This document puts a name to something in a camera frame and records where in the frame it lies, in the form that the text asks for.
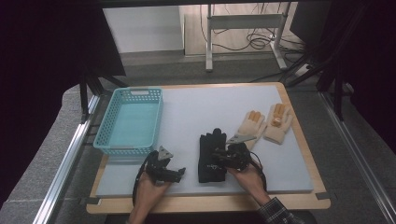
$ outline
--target black cloth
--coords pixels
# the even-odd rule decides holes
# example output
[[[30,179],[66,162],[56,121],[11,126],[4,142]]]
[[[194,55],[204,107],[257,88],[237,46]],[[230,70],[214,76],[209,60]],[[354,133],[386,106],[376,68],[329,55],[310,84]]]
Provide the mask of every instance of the black cloth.
[[[213,130],[200,137],[200,154],[198,161],[198,181],[200,183],[225,181],[227,170],[213,158],[212,154],[216,148],[225,150],[226,133],[221,129]]]
[[[0,7],[0,200],[20,180],[82,74],[125,76],[99,7],[15,0]]]

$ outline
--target blue plastic basket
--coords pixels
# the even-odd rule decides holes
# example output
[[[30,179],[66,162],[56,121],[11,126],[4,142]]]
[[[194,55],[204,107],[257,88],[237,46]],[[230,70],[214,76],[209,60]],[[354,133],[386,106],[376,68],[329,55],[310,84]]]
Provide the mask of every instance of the blue plastic basket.
[[[93,146],[108,155],[147,156],[157,144],[161,88],[115,89]]]

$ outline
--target metal frame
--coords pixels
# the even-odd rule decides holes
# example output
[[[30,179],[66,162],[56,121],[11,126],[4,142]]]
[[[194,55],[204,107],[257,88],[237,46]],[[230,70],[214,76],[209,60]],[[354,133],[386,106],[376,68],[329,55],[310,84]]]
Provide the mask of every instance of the metal frame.
[[[286,70],[288,67],[280,53],[279,42],[285,28],[286,19],[288,18],[290,5],[291,2],[288,2],[282,14],[232,16],[212,16],[212,5],[207,5],[206,72],[213,71],[212,30],[253,28],[277,28],[276,36],[270,42],[270,46],[279,68]]]
[[[100,97],[93,96],[89,103],[89,112],[92,114],[99,103]],[[49,191],[47,192],[46,197],[44,198],[43,203],[40,206],[40,209],[35,216],[34,224],[38,223],[47,223],[50,219],[50,215],[54,209],[54,206],[59,198],[61,190],[64,187],[64,182],[66,181],[69,172],[73,166],[73,163],[76,159],[76,156],[79,152],[79,149],[83,143],[84,136],[86,135],[90,124],[92,121],[92,116],[89,116],[88,119],[78,125],[75,135],[67,149],[64,159],[62,160],[61,165],[59,166],[58,172],[52,180],[52,183],[49,187]]]
[[[385,219],[388,223],[396,223],[396,210],[392,203],[392,200],[385,192],[384,187],[376,178],[373,170],[370,168],[369,163],[366,159],[364,159],[361,150],[359,149],[358,144],[353,139],[350,134],[347,126],[343,121],[341,121],[337,115],[332,110],[332,100],[330,99],[329,94],[324,94],[323,92],[319,93],[320,98],[324,102],[327,107],[327,110],[332,118],[332,121],[337,128],[338,132],[343,137],[344,142],[349,150],[349,153],[361,172],[361,176],[367,184],[367,187],[372,192],[376,202],[378,203],[379,208],[381,209]]]

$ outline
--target wooden board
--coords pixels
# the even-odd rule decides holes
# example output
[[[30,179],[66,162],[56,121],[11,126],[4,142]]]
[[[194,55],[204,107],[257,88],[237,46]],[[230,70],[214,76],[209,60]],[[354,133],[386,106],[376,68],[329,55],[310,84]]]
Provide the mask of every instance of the wooden board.
[[[254,87],[276,86],[283,104],[291,106],[289,96],[281,83],[237,83],[237,84],[206,84],[206,85],[180,85],[164,86],[165,89],[193,89],[193,88],[217,88],[217,87]],[[305,141],[304,134],[297,118],[294,118],[292,129],[302,152],[308,173],[310,175],[313,190],[309,193],[283,193],[270,194],[277,197],[289,209],[326,209],[331,205],[330,199],[318,199],[317,193],[325,193],[323,182],[318,173],[318,168]],[[92,186],[90,197],[96,197],[96,191],[106,168],[108,156],[104,156],[99,167],[95,183]],[[133,208],[132,198],[106,198],[98,204],[87,204],[87,211],[91,214],[126,214]],[[164,197],[151,211],[152,213],[175,213],[175,212],[217,212],[217,211],[252,211],[258,205],[246,194],[227,194],[221,196],[167,196]]]

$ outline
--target black glove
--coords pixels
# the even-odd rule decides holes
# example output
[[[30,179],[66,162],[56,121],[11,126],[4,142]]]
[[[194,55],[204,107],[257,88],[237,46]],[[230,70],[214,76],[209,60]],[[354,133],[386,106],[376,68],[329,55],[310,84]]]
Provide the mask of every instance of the black glove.
[[[214,159],[212,154],[216,148],[225,149],[226,133],[221,129],[213,130],[213,133],[201,135],[200,154],[198,161],[198,180],[200,183],[225,181],[227,170]]]

